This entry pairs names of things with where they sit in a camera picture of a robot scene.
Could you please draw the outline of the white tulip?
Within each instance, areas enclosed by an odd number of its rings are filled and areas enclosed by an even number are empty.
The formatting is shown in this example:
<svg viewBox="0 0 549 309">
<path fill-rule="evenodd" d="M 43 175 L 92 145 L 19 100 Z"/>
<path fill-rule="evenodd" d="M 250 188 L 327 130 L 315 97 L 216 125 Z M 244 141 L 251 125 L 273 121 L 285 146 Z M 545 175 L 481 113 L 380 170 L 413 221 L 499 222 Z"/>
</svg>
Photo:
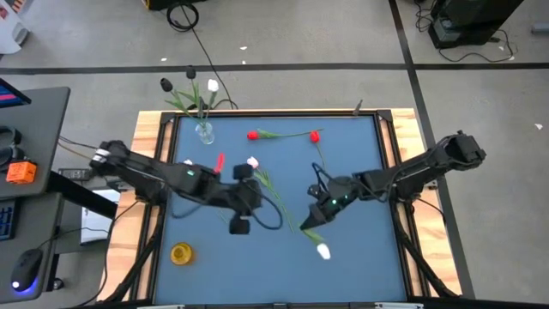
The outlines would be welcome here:
<svg viewBox="0 0 549 309">
<path fill-rule="evenodd" d="M 208 91 L 210 92 L 210 96 L 208 99 L 206 112 L 204 113 L 204 117 L 202 118 L 203 122 L 206 122 L 208 120 L 210 110 L 212 109 L 212 105 L 215 102 L 219 89 L 220 89 L 220 86 L 217 80 L 215 79 L 208 80 Z"/>
<path fill-rule="evenodd" d="M 331 259 L 331 252 L 324 238 L 311 229 L 303 230 L 302 233 L 315 245 L 318 254 L 323 260 Z"/>
</svg>

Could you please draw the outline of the clear glass vase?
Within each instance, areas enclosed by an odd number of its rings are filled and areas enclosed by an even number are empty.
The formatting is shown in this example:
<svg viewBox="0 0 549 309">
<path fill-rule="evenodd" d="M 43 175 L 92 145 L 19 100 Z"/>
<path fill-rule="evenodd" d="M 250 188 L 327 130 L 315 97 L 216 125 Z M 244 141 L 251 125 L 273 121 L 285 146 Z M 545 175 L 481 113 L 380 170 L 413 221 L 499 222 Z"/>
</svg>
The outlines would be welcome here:
<svg viewBox="0 0 549 309">
<path fill-rule="evenodd" d="M 214 142 L 214 128 L 209 122 L 199 122 L 195 132 L 203 144 L 209 145 Z"/>
</svg>

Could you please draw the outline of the wooden table board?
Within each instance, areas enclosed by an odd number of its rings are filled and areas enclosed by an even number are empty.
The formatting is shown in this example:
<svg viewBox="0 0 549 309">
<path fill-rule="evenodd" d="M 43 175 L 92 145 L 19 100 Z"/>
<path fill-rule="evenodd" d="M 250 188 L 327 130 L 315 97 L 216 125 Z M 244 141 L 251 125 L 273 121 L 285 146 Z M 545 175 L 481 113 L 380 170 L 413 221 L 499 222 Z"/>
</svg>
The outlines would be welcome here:
<svg viewBox="0 0 549 309">
<path fill-rule="evenodd" d="M 388 120 L 381 121 L 384 149 L 389 154 L 390 164 L 395 164 L 397 158 L 410 159 L 425 150 L 418 116 L 413 108 L 371 109 L 369 112 L 381 112 L 392 120 L 395 132 L 393 137 L 389 135 Z M 175 110 L 140 111 L 131 149 L 141 155 L 158 156 L 163 161 L 168 159 L 169 150 L 175 143 L 175 117 L 178 115 L 179 112 Z M 460 282 L 458 274 L 463 268 L 456 264 L 457 258 L 451 249 L 455 243 L 451 238 L 457 233 L 447 231 L 448 223 L 455 220 L 449 214 L 444 218 L 436 215 L 438 209 L 450 206 L 449 202 L 441 201 L 447 196 L 448 188 L 442 182 L 437 182 L 431 190 L 425 189 L 421 200 L 413 204 L 415 211 L 410 214 L 413 219 L 403 226 L 410 233 L 411 225 L 416 225 L 419 247 L 425 260 L 449 289 L 464 294 L 466 285 Z M 160 209 L 157 206 L 136 203 L 135 194 L 131 191 L 121 195 L 117 214 L 121 218 L 113 229 L 108 246 L 108 274 L 103 276 L 104 282 L 97 296 L 98 300 L 106 299 L 115 291 L 160 221 Z"/>
</svg>

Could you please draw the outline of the black equipment case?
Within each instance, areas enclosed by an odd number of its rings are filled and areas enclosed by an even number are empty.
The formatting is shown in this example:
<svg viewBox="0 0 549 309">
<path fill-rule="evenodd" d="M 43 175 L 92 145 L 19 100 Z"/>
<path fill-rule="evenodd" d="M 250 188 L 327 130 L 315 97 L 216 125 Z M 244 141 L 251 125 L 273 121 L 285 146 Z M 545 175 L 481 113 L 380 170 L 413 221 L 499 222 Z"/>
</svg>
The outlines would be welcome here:
<svg viewBox="0 0 549 309">
<path fill-rule="evenodd" d="M 437 49 L 484 45 L 524 0 L 437 0 L 428 34 Z"/>
</svg>

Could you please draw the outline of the black headphones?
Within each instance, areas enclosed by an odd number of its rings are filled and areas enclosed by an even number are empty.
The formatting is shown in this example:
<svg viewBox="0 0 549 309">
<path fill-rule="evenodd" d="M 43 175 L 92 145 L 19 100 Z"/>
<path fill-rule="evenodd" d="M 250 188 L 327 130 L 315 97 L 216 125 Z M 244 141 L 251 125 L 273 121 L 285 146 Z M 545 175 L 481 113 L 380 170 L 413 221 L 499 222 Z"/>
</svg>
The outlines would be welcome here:
<svg viewBox="0 0 549 309">
<path fill-rule="evenodd" d="M 21 133 L 12 126 L 0 125 L 0 134 L 9 133 L 11 141 L 0 147 L 0 168 L 7 167 L 12 161 L 21 160 L 24 152 L 19 148 Z"/>
</svg>

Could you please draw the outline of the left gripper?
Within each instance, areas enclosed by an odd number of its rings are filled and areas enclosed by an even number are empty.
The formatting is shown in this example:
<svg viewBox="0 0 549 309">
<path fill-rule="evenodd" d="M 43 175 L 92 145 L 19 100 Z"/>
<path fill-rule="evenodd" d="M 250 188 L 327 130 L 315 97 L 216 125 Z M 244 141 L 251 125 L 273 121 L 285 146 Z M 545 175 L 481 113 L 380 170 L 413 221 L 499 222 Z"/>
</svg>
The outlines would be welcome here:
<svg viewBox="0 0 549 309">
<path fill-rule="evenodd" d="M 241 215 L 250 215 L 255 209 L 262 207 L 262 192 L 259 183 L 250 179 L 253 177 L 253 166 L 247 163 L 236 165 L 232 170 L 232 178 L 244 180 L 227 186 L 225 193 L 229 208 Z M 229 221 L 229 233 L 247 235 L 250 232 L 250 222 L 239 215 Z"/>
</svg>

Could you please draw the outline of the blue-grey table mat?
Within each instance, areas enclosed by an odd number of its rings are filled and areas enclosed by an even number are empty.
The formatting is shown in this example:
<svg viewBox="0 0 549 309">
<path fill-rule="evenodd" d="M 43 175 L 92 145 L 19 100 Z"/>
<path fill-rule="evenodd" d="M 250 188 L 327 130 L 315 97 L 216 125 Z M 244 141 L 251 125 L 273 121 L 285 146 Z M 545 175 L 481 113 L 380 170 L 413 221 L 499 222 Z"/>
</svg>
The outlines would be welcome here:
<svg viewBox="0 0 549 309">
<path fill-rule="evenodd" d="M 213 167 L 225 154 L 221 177 L 253 156 L 267 171 L 292 218 L 292 233 L 276 199 L 265 193 L 247 235 L 232 235 L 228 209 L 198 207 L 172 196 L 167 211 L 154 301 L 159 305 L 327 303 L 397 301 L 406 296 L 389 206 L 357 201 L 317 232 L 331 252 L 323 260 L 299 231 L 309 214 L 307 189 L 322 165 L 310 135 L 248 140 L 251 130 L 299 133 L 319 130 L 331 176 L 348 176 L 383 165 L 371 117 L 213 118 L 214 142 L 206 145 L 193 122 L 181 119 L 174 159 Z M 177 243 L 192 246 L 192 264 L 175 265 Z"/>
</svg>

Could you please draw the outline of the red tulip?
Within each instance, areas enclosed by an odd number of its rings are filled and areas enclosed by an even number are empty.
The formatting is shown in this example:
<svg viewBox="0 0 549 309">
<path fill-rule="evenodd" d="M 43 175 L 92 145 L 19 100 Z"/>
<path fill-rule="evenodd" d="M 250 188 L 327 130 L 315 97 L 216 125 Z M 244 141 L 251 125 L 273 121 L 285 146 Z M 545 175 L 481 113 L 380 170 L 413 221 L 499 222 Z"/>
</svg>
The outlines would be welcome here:
<svg viewBox="0 0 549 309">
<path fill-rule="evenodd" d="M 313 131 L 310 132 L 310 140 L 316 146 L 317 152 L 318 152 L 318 154 L 320 156 L 320 159 L 321 159 L 321 162 L 322 162 L 322 167 L 323 167 L 323 169 L 325 169 L 326 168 L 326 160 L 324 158 L 323 151 L 321 149 L 321 145 L 320 145 L 321 136 L 320 136 L 320 133 L 319 133 L 318 130 L 313 130 Z"/>
<path fill-rule="evenodd" d="M 308 130 L 299 133 L 274 133 L 262 129 L 251 130 L 246 134 L 248 140 L 260 140 L 260 139 L 275 139 L 280 137 L 292 137 L 292 136 L 304 136 L 310 135 L 311 133 L 319 133 L 322 129 L 319 130 Z"/>
</svg>

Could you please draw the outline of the grey desk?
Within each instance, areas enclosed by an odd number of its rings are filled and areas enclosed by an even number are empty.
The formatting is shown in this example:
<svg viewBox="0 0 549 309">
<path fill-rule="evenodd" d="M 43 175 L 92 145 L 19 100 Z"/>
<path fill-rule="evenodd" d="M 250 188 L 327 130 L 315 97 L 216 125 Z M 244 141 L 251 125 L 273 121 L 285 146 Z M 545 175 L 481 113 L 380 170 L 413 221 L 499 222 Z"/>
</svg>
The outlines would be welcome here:
<svg viewBox="0 0 549 309">
<path fill-rule="evenodd" d="M 0 109 L 0 125 L 21 133 L 20 148 L 37 165 L 31 184 L 14 185 L 0 173 L 0 200 L 35 196 L 46 191 L 57 140 L 69 102 L 70 88 L 37 88 L 23 92 L 32 103 Z"/>
<path fill-rule="evenodd" d="M 49 284 L 51 272 L 51 238 L 57 231 L 61 197 L 57 193 L 41 197 L 17 198 L 18 215 L 13 239 L 0 241 L 0 304 L 34 300 Z M 36 281 L 27 291 L 18 293 L 10 285 L 17 258 L 26 250 L 43 252 Z"/>
</svg>

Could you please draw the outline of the black computer mouse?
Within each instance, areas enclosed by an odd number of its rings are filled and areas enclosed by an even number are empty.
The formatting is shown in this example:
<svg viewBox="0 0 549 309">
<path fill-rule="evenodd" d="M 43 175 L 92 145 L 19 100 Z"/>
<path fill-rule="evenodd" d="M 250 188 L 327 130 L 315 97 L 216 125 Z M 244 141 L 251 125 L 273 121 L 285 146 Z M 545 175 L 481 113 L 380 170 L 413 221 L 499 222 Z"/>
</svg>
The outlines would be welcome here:
<svg viewBox="0 0 549 309">
<path fill-rule="evenodd" d="M 27 291 L 36 281 L 43 252 L 39 248 L 24 251 L 16 260 L 10 277 L 12 289 L 18 293 Z"/>
</svg>

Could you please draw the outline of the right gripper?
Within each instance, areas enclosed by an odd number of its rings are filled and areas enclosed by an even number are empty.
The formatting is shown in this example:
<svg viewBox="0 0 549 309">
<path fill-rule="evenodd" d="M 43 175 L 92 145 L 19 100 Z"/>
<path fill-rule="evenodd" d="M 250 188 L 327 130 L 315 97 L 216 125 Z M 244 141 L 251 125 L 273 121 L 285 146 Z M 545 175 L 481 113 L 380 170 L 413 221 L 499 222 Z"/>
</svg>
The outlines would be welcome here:
<svg viewBox="0 0 549 309">
<path fill-rule="evenodd" d="M 339 176 L 320 181 L 317 203 L 309 205 L 309 214 L 300 229 L 320 227 L 334 218 L 358 197 L 355 181 L 348 176 Z"/>
</svg>

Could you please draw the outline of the computer monitor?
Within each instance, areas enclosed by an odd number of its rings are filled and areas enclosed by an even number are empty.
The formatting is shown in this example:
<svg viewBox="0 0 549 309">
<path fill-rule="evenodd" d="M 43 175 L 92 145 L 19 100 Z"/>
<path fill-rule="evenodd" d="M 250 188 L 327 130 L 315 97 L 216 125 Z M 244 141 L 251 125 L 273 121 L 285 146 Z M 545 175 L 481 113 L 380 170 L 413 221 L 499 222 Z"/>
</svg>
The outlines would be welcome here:
<svg viewBox="0 0 549 309">
<path fill-rule="evenodd" d="M 0 108 L 30 105 L 32 100 L 0 78 Z"/>
</svg>

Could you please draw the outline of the black power strip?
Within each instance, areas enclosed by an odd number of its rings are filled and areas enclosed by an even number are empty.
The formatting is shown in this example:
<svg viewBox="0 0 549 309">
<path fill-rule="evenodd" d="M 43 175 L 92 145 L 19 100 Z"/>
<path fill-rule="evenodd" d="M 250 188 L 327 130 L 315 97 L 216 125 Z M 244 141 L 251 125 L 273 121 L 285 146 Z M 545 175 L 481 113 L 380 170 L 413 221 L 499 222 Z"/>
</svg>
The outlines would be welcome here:
<svg viewBox="0 0 549 309">
<path fill-rule="evenodd" d="M 93 178 L 92 170 L 87 168 L 59 168 L 58 173 L 73 181 L 86 182 Z"/>
</svg>

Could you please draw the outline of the orange box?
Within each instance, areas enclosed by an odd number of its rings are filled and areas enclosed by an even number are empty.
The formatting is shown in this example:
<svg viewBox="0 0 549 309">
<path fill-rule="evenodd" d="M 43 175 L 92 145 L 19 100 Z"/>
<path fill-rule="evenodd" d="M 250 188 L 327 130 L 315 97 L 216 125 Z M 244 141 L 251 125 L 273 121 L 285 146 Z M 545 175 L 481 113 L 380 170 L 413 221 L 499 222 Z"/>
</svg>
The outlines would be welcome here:
<svg viewBox="0 0 549 309">
<path fill-rule="evenodd" d="M 6 181 L 11 184 L 24 185 L 34 182 L 37 166 L 31 161 L 17 161 L 9 164 Z"/>
</svg>

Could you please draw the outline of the gold vase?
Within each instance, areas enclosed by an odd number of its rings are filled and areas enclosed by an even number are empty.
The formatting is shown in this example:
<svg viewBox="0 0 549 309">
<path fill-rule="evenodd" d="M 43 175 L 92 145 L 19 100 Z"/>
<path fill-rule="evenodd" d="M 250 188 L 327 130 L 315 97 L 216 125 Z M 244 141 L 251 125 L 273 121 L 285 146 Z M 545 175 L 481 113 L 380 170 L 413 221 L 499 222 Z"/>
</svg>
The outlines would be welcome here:
<svg viewBox="0 0 549 309">
<path fill-rule="evenodd" d="M 195 254 L 191 245 L 180 242 L 174 245 L 170 251 L 170 259 L 175 265 L 192 264 Z"/>
</svg>

